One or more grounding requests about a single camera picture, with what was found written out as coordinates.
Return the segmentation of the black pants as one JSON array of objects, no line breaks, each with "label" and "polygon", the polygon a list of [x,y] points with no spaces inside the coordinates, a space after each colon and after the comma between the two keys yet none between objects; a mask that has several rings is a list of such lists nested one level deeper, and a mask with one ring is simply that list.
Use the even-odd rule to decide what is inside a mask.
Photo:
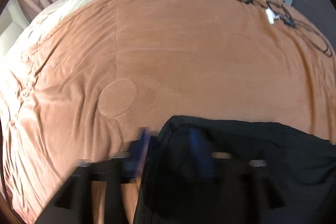
[{"label": "black pants", "polygon": [[[189,130],[215,176],[198,176]],[[150,141],[134,223],[335,223],[335,146],[273,122],[173,116]]]}]

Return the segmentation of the orange-brown bed blanket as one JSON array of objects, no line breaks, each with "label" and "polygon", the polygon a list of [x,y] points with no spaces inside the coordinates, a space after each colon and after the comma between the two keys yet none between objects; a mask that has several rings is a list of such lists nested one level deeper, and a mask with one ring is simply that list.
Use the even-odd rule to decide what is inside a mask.
[{"label": "orange-brown bed blanket", "polygon": [[1,61],[9,203],[34,223],[78,160],[173,115],[279,122],[335,142],[335,52],[236,0],[93,0]]}]

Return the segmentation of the cream padded headboard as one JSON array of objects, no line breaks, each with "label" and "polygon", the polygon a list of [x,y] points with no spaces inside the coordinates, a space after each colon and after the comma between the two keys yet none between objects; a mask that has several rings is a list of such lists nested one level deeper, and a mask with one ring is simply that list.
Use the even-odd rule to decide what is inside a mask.
[{"label": "cream padded headboard", "polygon": [[0,55],[3,57],[29,26],[17,0],[9,0],[0,17]]}]

